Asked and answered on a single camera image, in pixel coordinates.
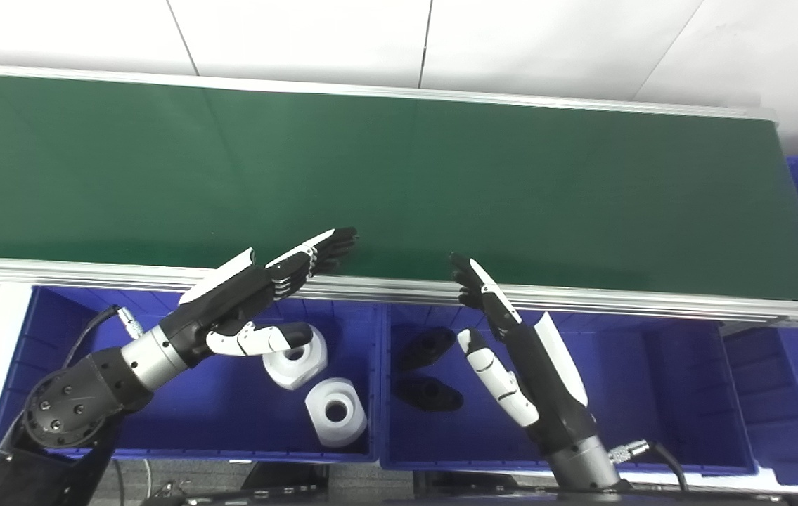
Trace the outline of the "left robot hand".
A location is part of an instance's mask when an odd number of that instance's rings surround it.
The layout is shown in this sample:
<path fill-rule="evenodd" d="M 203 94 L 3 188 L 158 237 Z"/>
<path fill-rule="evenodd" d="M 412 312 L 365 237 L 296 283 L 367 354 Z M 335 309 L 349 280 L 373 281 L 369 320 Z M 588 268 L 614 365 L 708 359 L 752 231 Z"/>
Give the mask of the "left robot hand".
<path fill-rule="evenodd" d="M 193 286 L 178 307 L 160 321 L 168 342 L 188 368 L 212 355 L 207 339 L 212 331 L 233 335 L 274 302 L 296 294 L 309 279 L 331 273 L 356 244 L 354 227 L 331 228 L 300 243 L 267 264 L 238 269 L 209 289 Z"/>

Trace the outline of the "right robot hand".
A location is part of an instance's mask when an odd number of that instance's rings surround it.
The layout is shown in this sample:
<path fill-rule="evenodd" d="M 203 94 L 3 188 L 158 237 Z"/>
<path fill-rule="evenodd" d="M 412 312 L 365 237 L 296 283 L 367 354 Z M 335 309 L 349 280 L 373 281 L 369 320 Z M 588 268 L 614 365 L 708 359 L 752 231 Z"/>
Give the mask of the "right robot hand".
<path fill-rule="evenodd" d="M 476 260 L 457 252 L 449 260 L 453 281 L 460 286 L 458 301 L 483 313 L 493 339 L 504 345 L 513 365 L 506 368 L 475 327 L 457 334 L 465 359 L 499 407 L 546 457 L 585 451 L 597 442 L 597 423 L 581 375 L 550 315 L 526 323 Z"/>

